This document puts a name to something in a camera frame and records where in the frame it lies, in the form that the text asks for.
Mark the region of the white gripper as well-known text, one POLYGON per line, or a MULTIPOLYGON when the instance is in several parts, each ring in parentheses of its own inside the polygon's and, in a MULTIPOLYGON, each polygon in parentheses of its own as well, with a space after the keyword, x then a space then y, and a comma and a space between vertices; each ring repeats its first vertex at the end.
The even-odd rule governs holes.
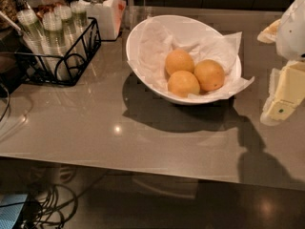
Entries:
POLYGON ((260 122, 275 126, 287 120, 305 99, 305 0, 294 0, 283 13, 265 28, 257 40, 276 44, 279 55, 289 61, 281 70, 272 69, 267 98, 260 122))

